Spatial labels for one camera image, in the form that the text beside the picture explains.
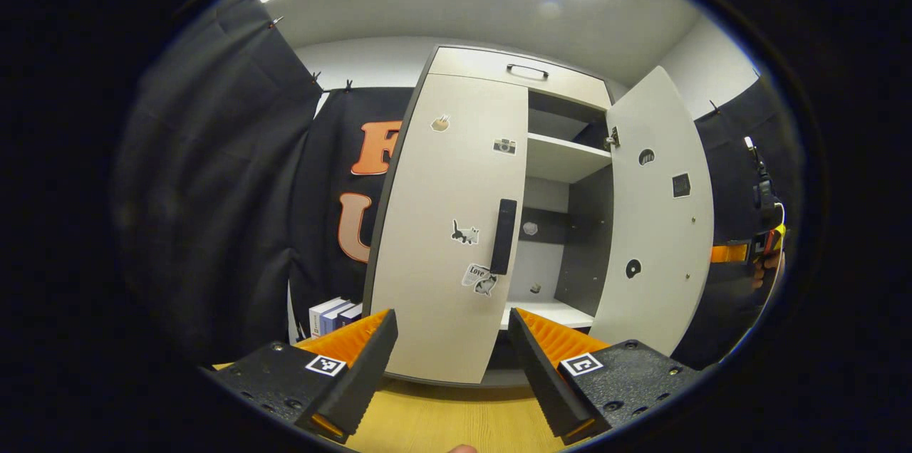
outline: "cabinet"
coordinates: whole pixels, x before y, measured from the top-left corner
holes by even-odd
[[[587,127],[618,128],[619,145],[583,141]],[[364,298],[366,314],[397,311],[388,374],[479,384],[514,306],[609,342],[677,345],[703,292],[713,208],[664,71],[612,107],[591,74],[442,46],[398,142]]]

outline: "cabinet shelf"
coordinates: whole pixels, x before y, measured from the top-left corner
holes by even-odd
[[[592,326],[592,316],[574,309],[563,301],[507,301],[504,316],[501,317],[501,330],[507,329],[507,324],[510,323],[510,309],[513,307],[530,311],[530,313],[538,314],[538,316],[570,328]]]
[[[573,184],[611,164],[611,154],[574,142],[528,134],[527,177]]]

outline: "wooden table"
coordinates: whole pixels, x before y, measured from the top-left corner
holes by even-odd
[[[469,444],[479,453],[564,448],[528,387],[472,389],[388,378],[374,392],[346,447],[367,453],[446,453],[457,444]]]

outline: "stack of books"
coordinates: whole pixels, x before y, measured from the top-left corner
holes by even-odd
[[[333,298],[315,307],[310,307],[310,336],[319,337],[361,317],[361,304],[354,304],[344,298]]]

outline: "black fabric backdrop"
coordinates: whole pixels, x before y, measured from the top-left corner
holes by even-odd
[[[192,22],[140,81],[112,187],[128,285],[195,362],[286,338],[294,165],[322,93],[259,0]]]
[[[349,258],[338,242],[342,193],[371,200],[361,224],[361,243],[371,245],[385,175],[356,176],[352,165],[361,156],[368,122],[402,120],[413,88],[332,90],[311,125],[309,139],[294,176],[291,236],[294,265],[291,291],[294,315],[306,323],[307,309],[341,296],[360,303],[368,265]],[[310,330],[303,325],[305,333]]]
[[[804,154],[794,135],[789,113],[772,98],[766,80],[758,79],[716,112],[695,122],[710,168],[715,213],[714,244],[749,239],[762,230],[760,211],[753,206],[757,171],[744,144],[750,136],[766,163],[773,189],[786,209],[789,236],[785,258],[794,261],[795,236],[802,216],[801,180]],[[753,267],[711,264],[703,297],[678,348],[676,360],[703,369],[719,361],[752,326],[769,285],[750,288]]]

